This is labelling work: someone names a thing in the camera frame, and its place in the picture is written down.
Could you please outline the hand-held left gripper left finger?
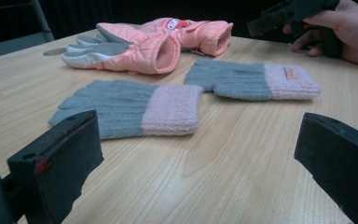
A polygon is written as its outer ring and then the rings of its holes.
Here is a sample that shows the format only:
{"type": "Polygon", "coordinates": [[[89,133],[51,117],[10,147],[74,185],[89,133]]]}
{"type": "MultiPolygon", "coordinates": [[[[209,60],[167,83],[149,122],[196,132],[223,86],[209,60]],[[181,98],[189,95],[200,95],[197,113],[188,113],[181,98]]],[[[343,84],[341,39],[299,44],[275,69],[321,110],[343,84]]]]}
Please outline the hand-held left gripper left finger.
{"type": "Polygon", "coordinates": [[[11,156],[13,182],[24,188],[29,224],[61,224],[89,174],[103,161],[97,112],[68,117],[11,156]]]}

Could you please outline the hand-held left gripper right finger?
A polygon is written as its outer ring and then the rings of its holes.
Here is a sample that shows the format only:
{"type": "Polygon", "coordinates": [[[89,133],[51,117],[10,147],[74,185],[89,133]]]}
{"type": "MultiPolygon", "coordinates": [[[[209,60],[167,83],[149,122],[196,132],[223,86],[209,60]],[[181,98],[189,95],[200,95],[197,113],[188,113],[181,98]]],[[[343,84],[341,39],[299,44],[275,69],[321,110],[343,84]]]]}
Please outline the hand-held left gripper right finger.
{"type": "Polygon", "coordinates": [[[306,113],[296,141],[295,159],[358,224],[358,130],[337,119],[306,113]]]}

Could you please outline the grey and pink knit glove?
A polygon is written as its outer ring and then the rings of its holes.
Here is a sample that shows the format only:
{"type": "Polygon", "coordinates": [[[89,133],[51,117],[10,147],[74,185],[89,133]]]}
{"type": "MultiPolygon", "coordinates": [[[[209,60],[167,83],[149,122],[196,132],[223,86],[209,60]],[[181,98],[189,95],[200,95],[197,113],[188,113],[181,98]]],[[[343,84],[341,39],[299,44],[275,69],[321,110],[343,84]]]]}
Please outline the grey and pink knit glove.
{"type": "Polygon", "coordinates": [[[202,87],[96,80],[65,99],[48,121],[97,112],[102,139],[144,135],[186,135],[198,128],[202,87]]]}
{"type": "Polygon", "coordinates": [[[293,64],[198,59],[187,72],[185,84],[245,101],[309,100],[321,93],[310,73],[293,64]]]}

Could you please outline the grey round table grommet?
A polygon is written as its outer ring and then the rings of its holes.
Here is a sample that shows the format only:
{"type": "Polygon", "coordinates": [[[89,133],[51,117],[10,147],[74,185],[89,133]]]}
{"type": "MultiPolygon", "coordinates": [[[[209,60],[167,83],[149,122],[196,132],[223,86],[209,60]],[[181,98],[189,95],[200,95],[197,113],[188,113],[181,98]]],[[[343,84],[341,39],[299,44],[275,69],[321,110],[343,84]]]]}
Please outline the grey round table grommet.
{"type": "Polygon", "coordinates": [[[44,56],[57,56],[66,52],[66,48],[49,49],[43,53],[44,56]]]}

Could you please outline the white metal desk frame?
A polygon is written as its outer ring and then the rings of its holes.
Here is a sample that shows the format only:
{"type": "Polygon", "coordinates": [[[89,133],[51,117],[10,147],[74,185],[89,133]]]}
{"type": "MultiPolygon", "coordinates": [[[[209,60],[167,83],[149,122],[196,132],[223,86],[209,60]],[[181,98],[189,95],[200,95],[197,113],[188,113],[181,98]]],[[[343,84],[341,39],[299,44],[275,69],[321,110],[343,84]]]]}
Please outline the white metal desk frame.
{"type": "Polygon", "coordinates": [[[38,0],[0,0],[0,42],[49,32],[38,0]]]}

